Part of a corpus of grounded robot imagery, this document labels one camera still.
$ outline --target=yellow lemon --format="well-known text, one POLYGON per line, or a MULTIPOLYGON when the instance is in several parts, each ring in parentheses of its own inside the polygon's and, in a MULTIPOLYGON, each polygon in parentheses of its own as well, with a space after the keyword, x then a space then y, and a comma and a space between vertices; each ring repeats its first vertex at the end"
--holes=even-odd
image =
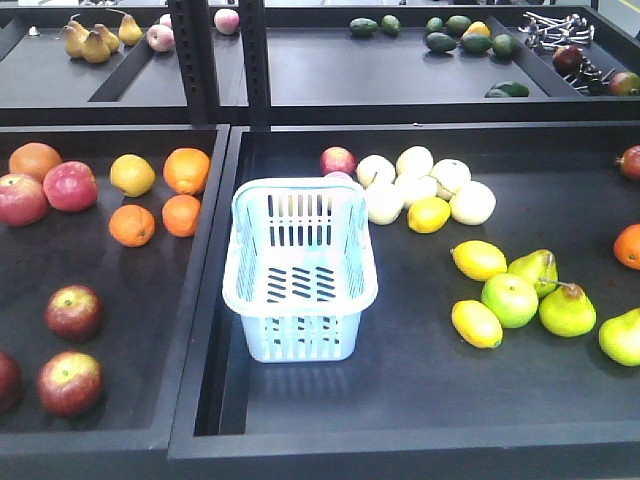
POLYGON ((487 27, 484 22, 473 22, 462 36, 469 35, 470 33, 479 33, 485 37, 491 36, 491 30, 489 30, 489 27, 487 27))
POLYGON ((495 245, 482 240, 467 240, 451 249, 456 266, 467 277, 486 282, 507 271, 507 259, 495 245))
POLYGON ((109 180, 127 197, 139 197, 151 189, 156 173, 144 158, 127 153, 113 162, 109 180))
POLYGON ((409 228, 418 233, 440 230, 451 216, 449 202, 440 197, 424 197, 413 202, 407 212, 409 228))
POLYGON ((496 348, 502 325, 495 313, 478 300, 460 300, 451 309, 451 322, 460 336, 477 348, 496 348))

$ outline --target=light blue plastic basket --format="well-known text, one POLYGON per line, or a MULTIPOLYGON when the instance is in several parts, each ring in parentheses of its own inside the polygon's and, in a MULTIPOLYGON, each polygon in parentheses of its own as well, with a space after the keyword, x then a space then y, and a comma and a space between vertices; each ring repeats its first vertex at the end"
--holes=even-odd
POLYGON ((252 180, 235 193, 222 294, 260 362, 342 360, 378 293, 364 190, 335 178, 252 180))

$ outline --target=black tray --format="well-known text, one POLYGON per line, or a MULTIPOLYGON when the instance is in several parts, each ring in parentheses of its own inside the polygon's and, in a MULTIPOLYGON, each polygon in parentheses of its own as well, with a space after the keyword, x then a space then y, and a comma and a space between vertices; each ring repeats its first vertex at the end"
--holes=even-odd
POLYGON ((637 97, 585 98, 524 46, 513 61, 501 61, 491 52, 473 56, 459 48, 435 55, 424 45, 424 26, 434 16, 467 15, 485 21, 494 34, 517 33, 527 11, 557 18, 579 14, 596 26, 594 63, 640 71, 637 41, 586 6, 324 6, 266 8, 264 38, 260 32, 242 34, 243 41, 266 42, 268 78, 251 73, 261 60, 246 54, 245 76, 258 90, 266 83, 271 124, 635 118, 637 97), (386 14, 403 25, 398 37, 380 31, 364 39, 350 35, 351 19, 379 21, 386 14), (485 99, 501 80, 527 84, 530 97, 485 99))
POLYGON ((42 141, 66 160, 88 163, 100 188, 97 205, 84 212, 52 211, 27 227, 0 226, 0 349, 20 362, 26 391, 19 406, 0 415, 0 477, 60 478, 66 471, 62 478, 70 478, 69 472, 74 478, 125 478, 164 462, 228 130, 223 125, 0 131, 3 174, 13 149, 42 141), (200 148, 213 159, 202 221, 192 239, 167 233, 160 214, 172 195, 162 165, 182 146, 200 148), (109 183, 109 167, 124 153, 144 156, 158 175, 152 190, 136 199, 109 183), (156 233, 142 248, 123 247, 109 234, 109 217, 124 203, 143 205, 156 218, 156 233), (85 344, 57 338, 43 323, 49 295, 71 283, 93 286, 104 303, 104 329, 85 344), (102 363, 106 395, 86 415, 61 420, 42 409, 35 383, 42 365, 69 348, 102 363), (131 457, 134 466, 119 456, 131 457))
MULTIPOLYGON (((167 7, 125 10, 145 31, 168 12, 167 7)), ((70 59, 61 28, 77 13, 87 28, 99 22, 115 32, 120 24, 121 15, 104 7, 0 7, 0 25, 5 25, 0 30, 4 125, 32 124, 28 112, 37 109, 48 109, 52 124, 189 123, 176 50, 155 53, 143 37, 134 47, 121 45, 104 64, 70 59), (29 36, 31 26, 40 35, 29 36)), ((219 103, 228 108, 237 103, 242 72, 242 53, 236 44, 237 36, 212 39, 219 103)))
POLYGON ((590 296, 598 326, 636 307, 640 275, 612 244, 638 221, 640 185, 612 161, 639 135, 638 122, 233 128, 170 459, 220 479, 640 475, 640 371, 608 359, 597 329, 562 339, 537 317, 496 350, 464 343, 451 307, 479 298, 482 284, 449 254, 468 239, 509 259, 549 248, 561 280, 590 296), (354 354, 261 364, 220 294, 231 196, 253 178, 318 175, 331 145, 392 160, 425 145, 436 160, 466 161, 498 204, 481 226, 450 220, 431 235, 413 233, 404 215, 370 225, 380 289, 354 354))

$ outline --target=orange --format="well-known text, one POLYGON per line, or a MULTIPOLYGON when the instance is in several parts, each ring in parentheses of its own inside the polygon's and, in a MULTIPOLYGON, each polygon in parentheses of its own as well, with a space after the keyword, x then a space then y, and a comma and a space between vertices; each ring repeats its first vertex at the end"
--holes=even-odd
POLYGON ((140 205, 123 205, 109 220, 109 233, 125 247, 141 247, 156 231, 151 212, 140 205))
POLYGON ((640 223, 629 225, 618 235, 613 254, 623 265, 640 270, 640 223))
POLYGON ((175 195, 162 207, 162 222, 176 237, 192 237, 198 228, 200 201, 191 195, 175 195))
POLYGON ((40 183, 49 170, 62 163, 58 151, 46 143, 30 142, 9 157, 9 173, 26 173, 40 183))
POLYGON ((164 162, 162 175, 176 193, 195 195, 204 191, 211 160, 197 148, 176 148, 164 162))

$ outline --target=yellow pear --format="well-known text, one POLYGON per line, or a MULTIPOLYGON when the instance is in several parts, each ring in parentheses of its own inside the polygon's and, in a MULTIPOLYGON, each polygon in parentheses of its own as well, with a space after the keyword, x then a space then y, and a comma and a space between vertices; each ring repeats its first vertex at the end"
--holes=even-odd
POLYGON ((89 35, 89 30, 84 28, 84 26, 80 22, 75 20, 75 18, 78 15, 80 15, 80 14, 77 13, 77 14, 73 15, 71 18, 69 18, 69 21, 67 22, 67 27, 73 28, 76 32, 78 32, 78 35, 80 36, 80 38, 84 42, 84 40, 87 38, 87 35, 89 35))
POLYGON ((82 44, 82 58, 89 63, 104 63, 111 57, 111 50, 100 34, 91 30, 82 44))
POLYGON ((144 32, 138 26, 136 19, 133 18, 132 15, 121 10, 115 10, 113 8, 108 8, 107 10, 122 15, 122 21, 120 22, 120 27, 118 28, 118 37, 120 38, 120 40, 122 40, 122 43, 129 47, 133 47, 136 43, 138 43, 143 37, 144 32))
POLYGON ((74 28, 65 25, 62 27, 64 32, 64 50, 71 58, 82 58, 82 45, 84 38, 74 28))
POLYGON ((109 47, 109 51, 111 53, 115 53, 120 48, 120 39, 117 35, 111 32, 107 27, 105 27, 102 23, 96 23, 93 26, 93 29, 100 34, 102 39, 109 47))

